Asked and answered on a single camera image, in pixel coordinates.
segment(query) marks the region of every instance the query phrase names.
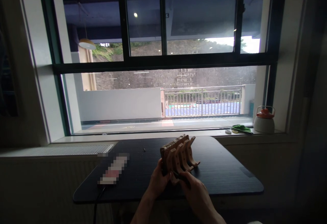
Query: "black table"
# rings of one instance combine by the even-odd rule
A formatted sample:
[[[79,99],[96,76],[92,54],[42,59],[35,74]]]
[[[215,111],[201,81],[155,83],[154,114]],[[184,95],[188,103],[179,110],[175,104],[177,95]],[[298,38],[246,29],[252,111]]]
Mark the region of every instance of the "black table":
[[[160,159],[160,147],[175,138],[123,140],[118,142],[108,156],[98,165],[73,195],[74,203],[90,204],[101,188],[97,181],[118,153],[129,153],[130,160],[116,185],[106,188],[99,203],[138,201],[148,187],[150,176]],[[192,144],[193,158],[201,161],[191,174],[201,180],[210,196],[263,193],[261,182],[230,152],[212,137],[197,137]],[[179,184],[168,183],[159,199],[184,197]]]

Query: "sky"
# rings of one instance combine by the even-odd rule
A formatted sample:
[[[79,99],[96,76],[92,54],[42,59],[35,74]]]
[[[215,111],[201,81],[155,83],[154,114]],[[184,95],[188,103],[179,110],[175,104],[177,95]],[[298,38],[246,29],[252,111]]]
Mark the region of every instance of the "sky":
[[[251,36],[242,37],[243,42],[246,43],[246,47],[243,49],[248,53],[259,53],[260,39],[252,39]],[[206,40],[217,42],[217,44],[226,44],[234,46],[234,37],[227,38],[206,38]]]

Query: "black cable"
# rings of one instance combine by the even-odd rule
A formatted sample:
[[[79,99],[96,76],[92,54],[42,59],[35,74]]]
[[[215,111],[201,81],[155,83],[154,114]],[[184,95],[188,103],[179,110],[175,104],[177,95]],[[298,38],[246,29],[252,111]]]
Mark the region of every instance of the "black cable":
[[[94,204],[94,214],[93,214],[93,224],[96,224],[96,206],[98,204],[99,199],[101,198],[103,192],[105,191],[106,187],[103,187],[102,191],[99,193],[98,197],[95,200]]]

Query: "black window frame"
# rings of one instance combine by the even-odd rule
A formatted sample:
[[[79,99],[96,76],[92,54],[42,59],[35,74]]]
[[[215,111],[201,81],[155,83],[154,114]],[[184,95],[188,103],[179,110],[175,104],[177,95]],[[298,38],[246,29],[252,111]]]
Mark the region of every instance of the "black window frame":
[[[236,0],[234,49],[229,53],[167,55],[165,0],[160,0],[160,25],[162,55],[133,57],[130,52],[129,26],[126,0],[118,0],[121,19],[123,57],[122,62],[63,63],[60,48],[59,30],[56,21],[54,0],[42,0],[45,23],[52,56],[52,68],[56,77],[58,95],[62,104],[63,124],[66,135],[72,135],[69,128],[69,116],[65,104],[63,74],[93,73],[107,71],[131,71],[177,68],[206,68],[233,66],[267,66],[263,104],[272,106],[277,60],[281,36],[285,0],[270,0],[265,52],[240,53],[242,36],[243,0]]]

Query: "wooden coat hook rack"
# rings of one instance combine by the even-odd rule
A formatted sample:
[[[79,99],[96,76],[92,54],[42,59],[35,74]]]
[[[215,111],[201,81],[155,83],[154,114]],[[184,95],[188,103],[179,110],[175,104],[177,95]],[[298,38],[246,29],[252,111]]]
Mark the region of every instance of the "wooden coat hook rack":
[[[196,162],[192,156],[191,145],[194,140],[195,137],[190,139],[188,135],[184,134],[160,148],[163,169],[166,172],[172,170],[178,174],[190,172],[199,165],[200,161]],[[172,175],[171,182],[176,185],[179,179]]]

